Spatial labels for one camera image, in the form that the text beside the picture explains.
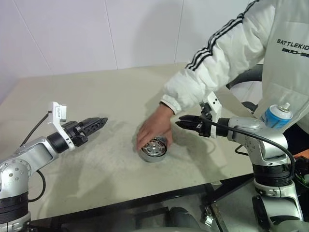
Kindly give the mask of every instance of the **wrist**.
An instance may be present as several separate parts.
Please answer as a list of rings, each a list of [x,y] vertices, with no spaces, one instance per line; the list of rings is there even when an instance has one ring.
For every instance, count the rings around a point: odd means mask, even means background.
[[[160,105],[159,105],[157,111],[161,115],[165,115],[167,117],[172,117],[174,115],[174,111],[172,111],[171,108],[169,108],[166,104],[164,104],[162,102],[160,102]]]

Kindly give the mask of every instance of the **beige table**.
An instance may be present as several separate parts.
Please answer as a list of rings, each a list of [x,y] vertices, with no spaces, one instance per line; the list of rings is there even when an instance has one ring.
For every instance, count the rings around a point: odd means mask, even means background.
[[[0,158],[10,156],[46,114],[50,101],[68,106],[68,120],[108,117],[90,141],[44,167],[45,195],[30,203],[32,219],[40,219],[119,203],[175,189],[248,174],[252,165],[237,155],[238,144],[225,138],[202,138],[173,126],[175,143],[160,163],[146,163],[134,151],[141,122],[157,107],[163,84],[180,68],[165,65],[118,71],[28,78],[0,106]],[[229,91],[218,93],[223,116],[250,116]],[[189,112],[199,115],[200,108]],[[43,124],[32,139],[53,133]],[[42,189],[37,174],[29,197]]]

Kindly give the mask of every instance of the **white jacket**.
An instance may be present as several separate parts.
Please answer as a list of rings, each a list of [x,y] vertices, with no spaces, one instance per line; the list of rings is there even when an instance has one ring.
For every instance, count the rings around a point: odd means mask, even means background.
[[[254,115],[289,102],[294,123],[309,133],[309,0],[256,0],[229,21],[165,85],[175,114],[203,101],[264,58],[263,98]]]

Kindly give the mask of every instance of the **blue spray can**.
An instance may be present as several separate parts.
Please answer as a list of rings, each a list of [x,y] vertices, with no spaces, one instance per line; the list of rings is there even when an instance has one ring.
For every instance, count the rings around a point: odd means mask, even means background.
[[[284,105],[271,105],[261,116],[261,120],[267,127],[281,129],[293,117],[289,107],[289,103]]]

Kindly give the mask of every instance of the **spray can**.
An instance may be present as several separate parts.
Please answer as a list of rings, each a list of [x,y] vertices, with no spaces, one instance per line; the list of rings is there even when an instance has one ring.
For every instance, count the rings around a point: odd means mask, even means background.
[[[139,156],[146,162],[159,162],[164,159],[167,151],[167,139],[157,136],[150,140],[139,152]]]
[[[284,105],[271,105],[261,116],[261,120],[267,127],[280,129],[293,117],[289,107],[289,103]]]

